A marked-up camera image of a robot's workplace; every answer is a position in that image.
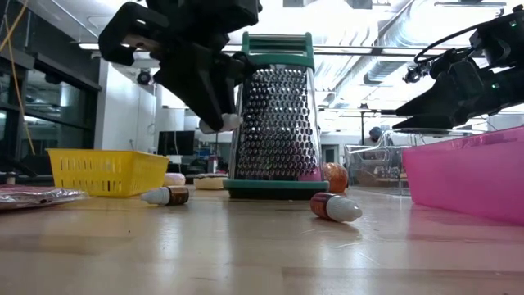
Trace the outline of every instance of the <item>ceiling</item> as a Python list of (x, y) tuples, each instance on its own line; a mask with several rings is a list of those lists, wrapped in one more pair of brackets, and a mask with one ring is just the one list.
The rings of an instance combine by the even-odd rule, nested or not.
[[(230, 45), (241, 44), (242, 33), (303, 34), (314, 36), (314, 45), (382, 46), (423, 48), (457, 30), (490, 20), (500, 8), (510, 11), (516, 0), (495, 7), (457, 7), (436, 0), (373, 0), (373, 9), (353, 9), (346, 0), (304, 0), (305, 7), (284, 7), (289, 0), (261, 0), (264, 10), (259, 24), (230, 34)], [(124, 0), (38, 0), (29, 8), (66, 32), (79, 43), (96, 43), (97, 36)], [(443, 46), (467, 46), (465, 34)], [(147, 54), (139, 54), (137, 66), (156, 67)], [(405, 84), (409, 58), (361, 57), (350, 55), (315, 55), (315, 88), (317, 104), (334, 111), (321, 119), (323, 129), (359, 130), (348, 124), (347, 113), (365, 102), (370, 108), (395, 109), (429, 89), (433, 81)], [(123, 69), (129, 77), (137, 69)], [(373, 124), (392, 125), (396, 118), (370, 120)]]

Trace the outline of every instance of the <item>wooden tabletop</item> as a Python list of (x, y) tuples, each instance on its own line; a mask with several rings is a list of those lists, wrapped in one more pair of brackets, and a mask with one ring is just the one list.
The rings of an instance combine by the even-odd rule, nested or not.
[(524, 293), (524, 228), (349, 192), (364, 216), (316, 218), (308, 202), (186, 206), (93, 198), (0, 215), (0, 294)]

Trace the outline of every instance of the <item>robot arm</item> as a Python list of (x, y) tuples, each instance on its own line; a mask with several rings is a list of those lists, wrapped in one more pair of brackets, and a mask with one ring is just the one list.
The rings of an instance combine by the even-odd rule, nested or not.
[[(420, 61), (430, 48), (460, 34), (477, 30), (470, 48), (450, 49), (438, 57)], [(474, 25), (428, 46), (416, 57), (416, 66), (404, 77), (407, 83), (430, 75), (435, 84), (425, 93), (398, 108), (398, 116), (409, 116), (394, 128), (451, 129), (466, 124), (474, 116), (494, 115), (505, 107), (524, 102), (524, 11)], [(479, 68), (472, 54), (483, 52), (489, 66)], [(494, 73), (495, 67), (506, 70)]]
[(131, 66), (140, 48), (160, 62), (154, 80), (218, 131), (235, 113), (233, 89), (256, 68), (222, 53), (228, 33), (258, 22), (258, 0), (147, 0), (125, 3), (98, 39), (102, 57)]

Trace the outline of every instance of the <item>pink bin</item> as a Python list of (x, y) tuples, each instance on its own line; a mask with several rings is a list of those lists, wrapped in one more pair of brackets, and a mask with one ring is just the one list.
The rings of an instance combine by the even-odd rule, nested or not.
[(524, 127), (404, 150), (415, 203), (524, 225)]

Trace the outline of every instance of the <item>yellow plastic basket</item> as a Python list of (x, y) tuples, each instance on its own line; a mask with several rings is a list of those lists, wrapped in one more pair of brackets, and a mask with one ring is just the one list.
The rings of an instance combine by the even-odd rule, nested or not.
[(104, 197), (129, 197), (159, 188), (169, 162), (145, 152), (60, 148), (48, 152), (56, 187)]

